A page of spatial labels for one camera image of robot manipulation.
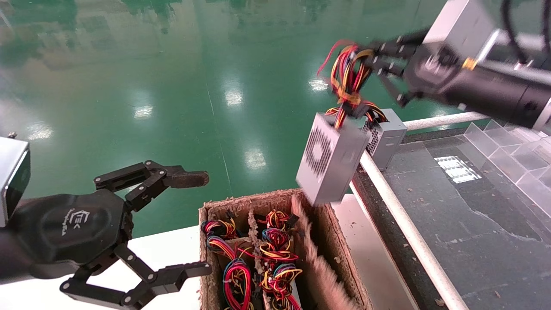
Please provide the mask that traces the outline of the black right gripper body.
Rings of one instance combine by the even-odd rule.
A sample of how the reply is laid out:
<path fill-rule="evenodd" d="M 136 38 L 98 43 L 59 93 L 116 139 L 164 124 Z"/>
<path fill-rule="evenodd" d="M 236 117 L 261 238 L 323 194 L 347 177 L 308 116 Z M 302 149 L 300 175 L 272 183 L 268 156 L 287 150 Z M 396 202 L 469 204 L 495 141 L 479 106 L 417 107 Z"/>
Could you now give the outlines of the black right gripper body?
<path fill-rule="evenodd" d="M 463 98 L 453 86 L 462 63 L 463 58 L 447 47 L 433 52 L 420 44 L 403 71 L 402 78 L 407 86 L 404 101 L 462 102 Z"/>

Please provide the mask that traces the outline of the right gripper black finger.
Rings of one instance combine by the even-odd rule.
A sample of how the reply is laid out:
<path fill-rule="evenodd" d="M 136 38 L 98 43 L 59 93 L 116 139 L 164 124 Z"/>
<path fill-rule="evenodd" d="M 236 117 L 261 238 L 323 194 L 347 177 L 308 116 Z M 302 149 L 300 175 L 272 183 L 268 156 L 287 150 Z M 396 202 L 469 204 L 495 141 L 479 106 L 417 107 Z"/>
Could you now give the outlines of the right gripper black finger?
<path fill-rule="evenodd" d="M 413 94 L 401 86 L 404 67 L 394 61 L 382 58 L 367 58 L 366 65 L 378 77 L 388 94 L 400 107 L 405 107 L 413 99 Z"/>
<path fill-rule="evenodd" d="M 409 59 L 421 46 L 426 35 L 427 30 L 418 30 L 387 41 L 374 40 L 368 43 L 368 49 L 374 51 L 378 56 Z"/>

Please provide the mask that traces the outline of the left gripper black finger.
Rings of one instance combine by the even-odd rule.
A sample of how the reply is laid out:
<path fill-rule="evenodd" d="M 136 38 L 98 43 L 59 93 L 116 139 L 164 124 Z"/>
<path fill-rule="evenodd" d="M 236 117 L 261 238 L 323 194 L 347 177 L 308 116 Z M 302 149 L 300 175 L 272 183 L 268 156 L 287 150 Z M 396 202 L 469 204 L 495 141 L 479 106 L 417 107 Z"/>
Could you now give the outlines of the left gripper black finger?
<path fill-rule="evenodd" d="M 89 268 L 79 267 L 72 277 L 61 284 L 60 291 L 73 300 L 87 304 L 117 310 L 141 310 L 157 296 L 179 292 L 187 279 L 212 273 L 211 265 L 205 261 L 180 263 L 154 271 L 126 244 L 109 249 L 105 257 L 116 257 L 122 261 L 140 277 L 140 283 L 128 292 L 88 284 L 92 274 L 107 265 L 94 262 Z"/>
<path fill-rule="evenodd" d="M 186 171 L 181 166 L 163 166 L 148 160 L 94 179 L 97 190 L 119 192 L 134 187 L 126 196 L 128 210 L 138 212 L 151 200 L 168 188 L 198 188 L 209 183 L 209 174 L 204 171 Z"/>

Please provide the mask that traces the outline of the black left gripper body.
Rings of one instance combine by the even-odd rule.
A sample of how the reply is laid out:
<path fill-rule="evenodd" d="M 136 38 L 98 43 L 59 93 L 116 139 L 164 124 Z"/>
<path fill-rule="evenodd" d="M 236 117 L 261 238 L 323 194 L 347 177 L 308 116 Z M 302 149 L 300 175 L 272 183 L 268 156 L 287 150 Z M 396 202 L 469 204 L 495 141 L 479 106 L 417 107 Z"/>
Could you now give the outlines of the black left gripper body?
<path fill-rule="evenodd" d="M 11 279 L 57 279 L 94 262 L 118 259 L 109 249 L 132 238 L 132 214 L 124 199 L 106 189 L 20 202 L 11 218 Z"/>

